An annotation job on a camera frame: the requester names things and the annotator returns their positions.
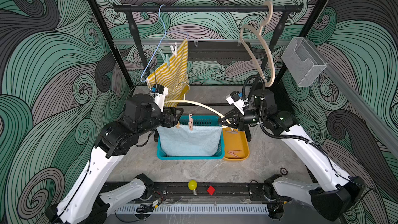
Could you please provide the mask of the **cream plastic hanger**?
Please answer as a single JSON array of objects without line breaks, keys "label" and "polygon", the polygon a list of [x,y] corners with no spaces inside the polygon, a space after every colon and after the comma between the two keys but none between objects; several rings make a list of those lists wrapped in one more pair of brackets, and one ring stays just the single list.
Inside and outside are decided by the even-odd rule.
[{"label": "cream plastic hanger", "polygon": [[215,113],[216,115],[218,115],[221,118],[224,118],[225,115],[223,115],[222,113],[218,112],[217,110],[211,108],[210,106],[207,106],[205,104],[199,103],[199,102],[195,102],[195,101],[189,101],[189,100],[169,100],[169,101],[165,101],[165,104],[169,104],[169,103],[187,103],[189,105],[196,105],[205,109],[208,109],[209,111]]}]

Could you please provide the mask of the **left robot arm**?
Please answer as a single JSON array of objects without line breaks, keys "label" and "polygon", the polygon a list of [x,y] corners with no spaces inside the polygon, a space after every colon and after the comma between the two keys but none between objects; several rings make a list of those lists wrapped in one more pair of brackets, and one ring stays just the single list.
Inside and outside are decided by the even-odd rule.
[{"label": "left robot arm", "polygon": [[53,224],[102,224],[128,202],[151,198],[154,182],[145,174],[115,190],[102,193],[101,189],[141,135],[158,127],[174,127],[182,114],[182,108],[160,107],[149,94],[127,98],[122,117],[103,127],[87,165],[67,196],[46,209],[49,221]]}]

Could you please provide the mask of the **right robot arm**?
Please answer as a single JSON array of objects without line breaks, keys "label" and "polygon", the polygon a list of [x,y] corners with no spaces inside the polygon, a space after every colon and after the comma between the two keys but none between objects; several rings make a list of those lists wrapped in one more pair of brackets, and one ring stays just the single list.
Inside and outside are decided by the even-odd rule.
[{"label": "right robot arm", "polygon": [[233,91],[226,101],[233,110],[219,118],[219,124],[238,131],[257,125],[273,139],[282,140],[305,164],[315,178],[314,183],[289,180],[282,173],[275,174],[264,182],[264,196],[273,212],[283,212],[283,199],[298,200],[312,206],[322,217],[333,222],[354,207],[365,189],[359,176],[350,176],[340,168],[327,152],[307,135],[296,118],[287,111],[278,110],[273,92],[265,83],[252,95],[245,94],[246,86],[254,76],[249,76],[241,92]]}]

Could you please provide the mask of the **light blue towel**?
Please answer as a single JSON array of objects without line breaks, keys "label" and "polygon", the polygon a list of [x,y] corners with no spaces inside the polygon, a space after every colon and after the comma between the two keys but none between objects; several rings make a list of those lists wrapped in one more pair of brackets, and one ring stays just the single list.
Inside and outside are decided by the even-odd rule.
[{"label": "light blue towel", "polygon": [[222,127],[158,127],[161,148],[170,157],[210,157],[219,147]]}]

